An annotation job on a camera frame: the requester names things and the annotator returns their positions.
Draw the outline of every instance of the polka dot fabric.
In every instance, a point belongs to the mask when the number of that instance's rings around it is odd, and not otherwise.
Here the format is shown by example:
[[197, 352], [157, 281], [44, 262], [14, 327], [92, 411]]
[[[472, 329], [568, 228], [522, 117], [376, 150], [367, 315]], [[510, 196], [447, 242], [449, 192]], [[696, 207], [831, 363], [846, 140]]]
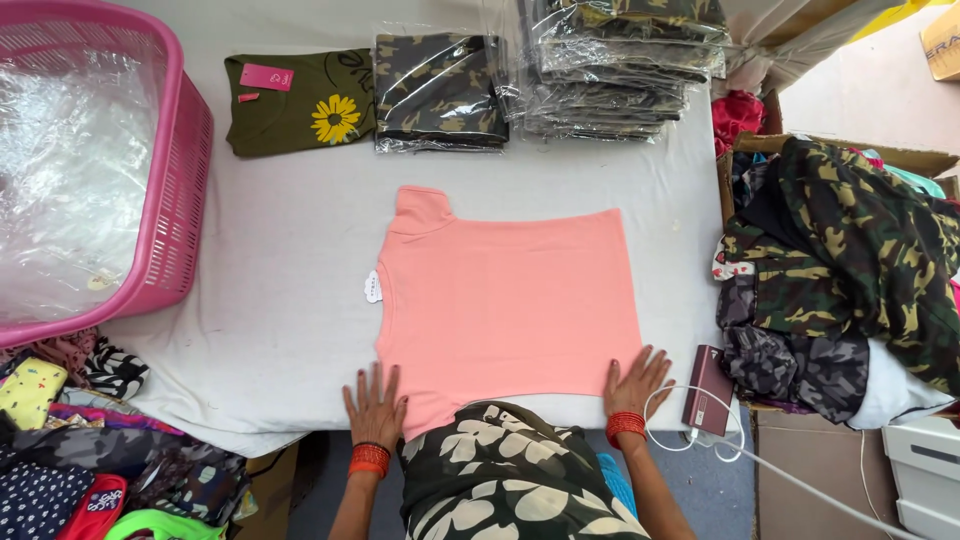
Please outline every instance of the polka dot fabric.
[[[0, 462], [11, 456], [0, 448]], [[93, 474], [81, 467], [14, 463], [0, 474], [0, 538], [55, 540], [91, 485]]]

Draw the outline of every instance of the red bangle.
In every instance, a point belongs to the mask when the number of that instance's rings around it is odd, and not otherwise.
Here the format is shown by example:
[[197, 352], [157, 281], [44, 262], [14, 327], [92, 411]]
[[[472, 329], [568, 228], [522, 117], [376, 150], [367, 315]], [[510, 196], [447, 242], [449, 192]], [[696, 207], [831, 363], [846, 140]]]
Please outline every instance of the red bangle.
[[623, 431], [639, 433], [646, 441], [647, 434], [644, 432], [646, 427], [647, 423], [643, 420], [643, 417], [635, 412], [615, 412], [607, 419], [607, 441], [610, 446], [620, 450], [620, 444], [616, 442], [616, 435]]
[[353, 446], [353, 457], [347, 477], [357, 471], [378, 473], [381, 478], [387, 476], [390, 470], [390, 451], [376, 443], [357, 443]]

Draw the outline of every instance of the sleeve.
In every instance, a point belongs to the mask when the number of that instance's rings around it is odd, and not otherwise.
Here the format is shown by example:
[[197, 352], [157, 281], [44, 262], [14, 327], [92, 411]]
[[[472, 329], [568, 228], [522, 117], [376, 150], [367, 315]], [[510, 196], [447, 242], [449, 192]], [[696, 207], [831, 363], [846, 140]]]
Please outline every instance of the sleeve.
[[426, 234], [455, 219], [445, 193], [406, 185], [396, 194], [396, 216], [390, 230], [400, 234]]

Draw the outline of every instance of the yellow flower print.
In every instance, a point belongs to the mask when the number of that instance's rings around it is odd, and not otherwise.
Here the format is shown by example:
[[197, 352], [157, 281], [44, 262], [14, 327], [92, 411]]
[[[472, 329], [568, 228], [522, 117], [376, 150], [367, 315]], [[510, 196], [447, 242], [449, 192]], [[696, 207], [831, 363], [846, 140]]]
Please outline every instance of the yellow flower print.
[[311, 114], [317, 119], [311, 128], [317, 130], [317, 140], [337, 144], [344, 142], [347, 135], [354, 131], [353, 124], [360, 119], [359, 112], [353, 112], [357, 106], [352, 99], [339, 94], [330, 96], [330, 104], [321, 101], [317, 112]]

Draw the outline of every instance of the red power bank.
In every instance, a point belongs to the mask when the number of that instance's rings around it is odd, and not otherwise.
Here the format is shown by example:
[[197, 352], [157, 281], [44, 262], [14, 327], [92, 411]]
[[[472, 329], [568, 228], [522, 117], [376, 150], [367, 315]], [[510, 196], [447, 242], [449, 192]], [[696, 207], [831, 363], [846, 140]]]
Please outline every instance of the red power bank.
[[[727, 405], [733, 399], [733, 381], [720, 369], [723, 351], [700, 345], [693, 360], [690, 386], [696, 386], [720, 398]], [[696, 388], [687, 388], [684, 422], [694, 428], [717, 435], [727, 434], [727, 410], [716, 400]]]

